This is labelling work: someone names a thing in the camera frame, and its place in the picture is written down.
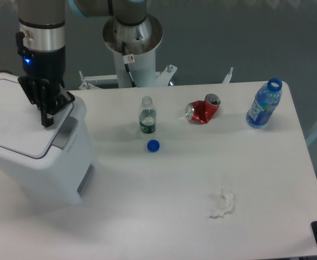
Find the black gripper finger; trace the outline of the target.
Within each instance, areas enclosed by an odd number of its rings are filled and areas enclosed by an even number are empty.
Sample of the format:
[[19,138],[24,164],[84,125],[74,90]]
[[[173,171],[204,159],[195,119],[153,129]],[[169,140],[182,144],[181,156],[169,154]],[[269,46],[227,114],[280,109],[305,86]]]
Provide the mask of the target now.
[[20,76],[18,78],[18,83],[23,89],[25,95],[27,96],[29,102],[32,105],[36,105],[38,110],[42,108],[42,81],[38,78],[30,76]]
[[75,101],[75,96],[65,90],[64,81],[50,83],[43,80],[41,89],[41,123],[44,127],[54,124],[53,116]]

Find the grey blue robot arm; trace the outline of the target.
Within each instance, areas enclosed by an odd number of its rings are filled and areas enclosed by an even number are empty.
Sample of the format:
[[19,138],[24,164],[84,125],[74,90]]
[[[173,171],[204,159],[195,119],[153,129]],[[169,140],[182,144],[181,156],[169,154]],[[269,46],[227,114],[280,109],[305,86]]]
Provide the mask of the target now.
[[112,35],[123,54],[142,53],[153,35],[146,1],[17,1],[17,11],[15,40],[24,71],[18,83],[43,127],[52,126],[54,116],[75,100],[64,84],[69,12],[78,19],[112,18]]

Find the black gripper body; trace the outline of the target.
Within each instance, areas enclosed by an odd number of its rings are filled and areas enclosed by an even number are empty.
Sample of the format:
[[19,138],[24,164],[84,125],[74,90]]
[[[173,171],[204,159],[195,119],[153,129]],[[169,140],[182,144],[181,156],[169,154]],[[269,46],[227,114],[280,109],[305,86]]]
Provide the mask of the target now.
[[22,56],[24,71],[39,79],[45,79],[50,84],[64,86],[63,76],[66,71],[66,48],[40,51],[29,49],[23,44],[24,32],[16,33],[17,53]]

